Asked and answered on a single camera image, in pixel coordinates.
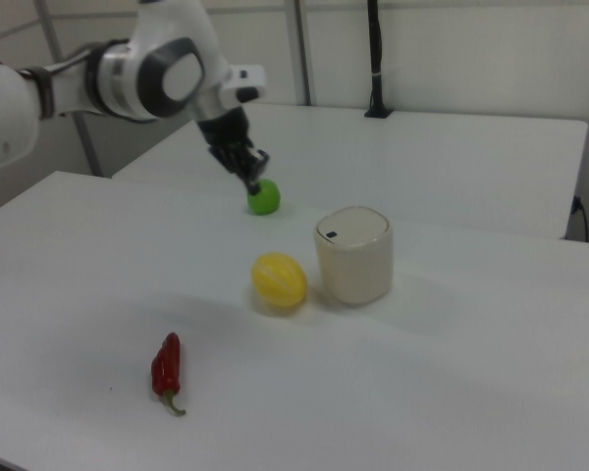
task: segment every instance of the green apple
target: green apple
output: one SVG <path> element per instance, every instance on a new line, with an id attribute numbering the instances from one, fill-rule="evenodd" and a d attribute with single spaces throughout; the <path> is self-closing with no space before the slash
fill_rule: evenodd
<path id="1" fill-rule="evenodd" d="M 248 207 L 260 216 L 274 213 L 279 209 L 279 203 L 282 199 L 277 185 L 268 179 L 261 179 L 258 183 L 259 192 L 247 196 Z"/>

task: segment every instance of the wall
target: wall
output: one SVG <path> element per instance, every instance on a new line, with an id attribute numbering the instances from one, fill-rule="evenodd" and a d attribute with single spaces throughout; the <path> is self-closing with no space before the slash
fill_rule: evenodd
<path id="1" fill-rule="evenodd" d="M 134 0 L 46 0 L 61 53 L 82 44 L 129 37 L 134 29 Z M 300 58 L 292 54 L 294 23 L 283 0 L 205 0 L 223 53 L 233 64 L 261 63 L 269 78 L 262 100 L 302 103 Z M 187 122 L 184 116 L 149 125 L 86 116 L 103 173 L 111 177 L 133 159 Z"/>
<path id="2" fill-rule="evenodd" d="M 380 3 L 385 97 L 391 107 L 589 123 L 589 2 Z M 306 2 L 306 52 L 317 105 L 368 107 L 365 4 Z M 579 192 L 589 214 L 589 137 Z M 576 239 L 582 238 L 580 223 L 576 216 Z"/>
<path id="3" fill-rule="evenodd" d="M 14 68 L 52 62 L 33 2 L 0 0 L 0 60 Z M 0 206 L 56 170 L 89 173 L 71 118 L 42 123 L 33 151 L 0 169 Z"/>

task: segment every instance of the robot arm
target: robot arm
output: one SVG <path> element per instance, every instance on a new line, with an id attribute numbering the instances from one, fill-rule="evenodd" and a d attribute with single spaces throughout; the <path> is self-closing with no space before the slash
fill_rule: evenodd
<path id="1" fill-rule="evenodd" d="M 260 66 L 231 66 L 199 0 L 139 0 L 131 39 L 83 47 L 64 63 L 0 65 L 0 164 L 30 152 L 38 120 L 89 111 L 146 123 L 197 121 L 210 152 L 259 190 L 268 155 L 253 148 L 241 104 L 262 96 Z"/>

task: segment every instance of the white container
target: white container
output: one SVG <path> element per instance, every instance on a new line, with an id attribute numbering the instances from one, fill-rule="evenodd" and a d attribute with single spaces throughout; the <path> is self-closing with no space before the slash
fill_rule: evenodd
<path id="1" fill-rule="evenodd" d="M 393 228 L 370 208 L 353 206 L 322 219 L 314 233 L 323 284 L 347 304 L 385 294 L 393 284 Z"/>

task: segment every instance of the table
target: table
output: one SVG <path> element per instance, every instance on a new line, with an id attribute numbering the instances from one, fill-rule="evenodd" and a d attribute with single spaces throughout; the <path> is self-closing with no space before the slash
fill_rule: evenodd
<path id="1" fill-rule="evenodd" d="M 336 210 L 526 236 L 565 235 L 587 125 L 576 121 L 248 105 L 284 196 Z M 114 179 L 236 196 L 190 123 Z"/>
<path id="2" fill-rule="evenodd" d="M 393 222 L 395 284 L 318 280 L 324 211 L 55 174 L 0 209 L 0 458 L 30 471 L 589 469 L 589 244 Z M 301 263 L 289 319 L 255 257 Z M 149 389 L 184 345 L 176 418 Z"/>

